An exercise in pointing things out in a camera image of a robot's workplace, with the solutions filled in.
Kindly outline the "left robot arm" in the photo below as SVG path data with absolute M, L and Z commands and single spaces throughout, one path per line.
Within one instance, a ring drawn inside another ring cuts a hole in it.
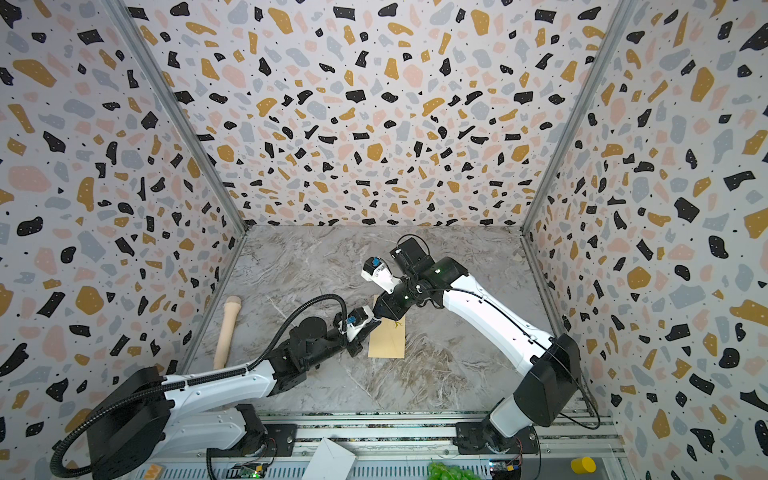
M 296 387 L 342 352 L 356 356 L 379 324 L 367 307 L 332 324 L 307 317 L 256 363 L 166 377 L 140 369 L 86 419 L 92 477 L 116 479 L 159 454 L 260 450 L 269 437 L 252 401 Z

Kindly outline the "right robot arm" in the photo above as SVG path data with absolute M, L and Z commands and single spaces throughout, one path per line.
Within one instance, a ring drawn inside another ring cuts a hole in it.
M 467 321 L 511 362 L 522 380 L 484 420 L 489 437 L 511 438 L 531 426 L 548 427 L 581 387 L 580 353 L 567 334 L 558 337 L 523 320 L 492 296 L 467 268 L 451 257 L 433 260 L 414 235 L 407 235 L 390 256 L 401 270 L 371 257 L 361 276 L 383 294 L 373 316 L 399 320 L 413 306 L 431 302 Z

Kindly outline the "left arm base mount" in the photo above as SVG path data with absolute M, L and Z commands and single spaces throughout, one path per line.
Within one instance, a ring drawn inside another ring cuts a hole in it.
M 290 457 L 297 438 L 296 424 L 267 424 L 260 432 L 247 431 L 244 436 L 228 449 L 208 449 L 207 458 Z

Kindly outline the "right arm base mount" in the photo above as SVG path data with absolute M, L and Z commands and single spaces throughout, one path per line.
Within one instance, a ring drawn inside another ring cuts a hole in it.
M 531 426 L 506 437 L 486 420 L 457 423 L 453 444 L 461 455 L 518 455 L 539 452 L 536 434 Z

